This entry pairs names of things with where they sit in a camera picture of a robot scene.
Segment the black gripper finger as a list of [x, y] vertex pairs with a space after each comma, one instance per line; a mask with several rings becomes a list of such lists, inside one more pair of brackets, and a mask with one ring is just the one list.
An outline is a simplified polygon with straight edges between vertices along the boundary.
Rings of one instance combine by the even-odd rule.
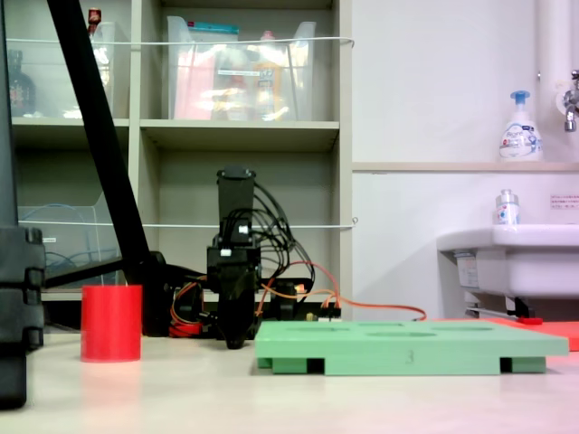
[[253, 323], [253, 289], [246, 288], [237, 300], [237, 337], [236, 348], [241, 349]]
[[218, 302], [218, 327], [228, 349], [237, 348], [236, 298], [228, 291], [222, 291]]

